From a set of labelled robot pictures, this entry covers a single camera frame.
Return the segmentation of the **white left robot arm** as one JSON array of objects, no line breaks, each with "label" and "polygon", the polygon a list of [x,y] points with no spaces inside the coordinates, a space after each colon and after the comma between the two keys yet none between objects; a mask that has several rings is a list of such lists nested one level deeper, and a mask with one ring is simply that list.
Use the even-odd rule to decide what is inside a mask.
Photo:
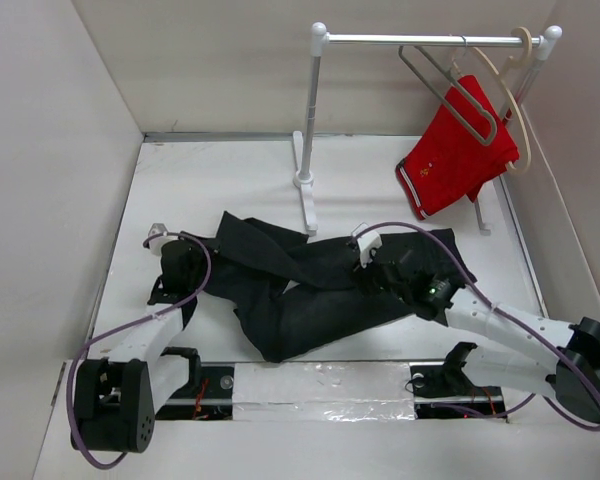
[{"label": "white left robot arm", "polygon": [[185,331],[210,279],[209,250],[186,233],[153,234],[145,244],[157,248],[161,265],[145,316],[115,328],[126,336],[102,357],[79,356],[67,380],[72,446],[98,468],[105,465],[96,452],[144,452],[166,402],[203,386],[198,351],[172,342]]}]

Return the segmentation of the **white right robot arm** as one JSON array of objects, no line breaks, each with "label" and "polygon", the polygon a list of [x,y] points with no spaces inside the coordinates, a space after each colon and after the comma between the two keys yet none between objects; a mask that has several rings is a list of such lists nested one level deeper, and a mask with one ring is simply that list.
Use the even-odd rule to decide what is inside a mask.
[{"label": "white right robot arm", "polygon": [[474,386],[505,387],[541,395],[573,417],[600,425],[600,322],[553,320],[508,305],[486,305],[469,286],[443,273],[429,273],[414,251],[386,247],[358,250],[352,276],[368,294],[390,293],[416,317],[465,330],[501,345],[490,350],[458,343],[436,380],[423,391],[445,386],[456,394]]}]

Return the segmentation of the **black trousers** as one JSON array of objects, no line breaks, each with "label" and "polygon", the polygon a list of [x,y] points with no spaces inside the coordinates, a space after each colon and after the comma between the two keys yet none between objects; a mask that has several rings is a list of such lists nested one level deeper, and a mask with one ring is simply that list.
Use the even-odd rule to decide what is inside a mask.
[{"label": "black trousers", "polygon": [[[382,247],[413,250],[429,273],[447,274],[462,286],[475,278],[450,229],[381,239]],[[354,285],[359,255],[345,237],[309,242],[305,234],[224,213],[204,244],[212,252],[206,293],[233,304],[243,333],[269,362],[414,315],[392,294],[367,296]]]}]

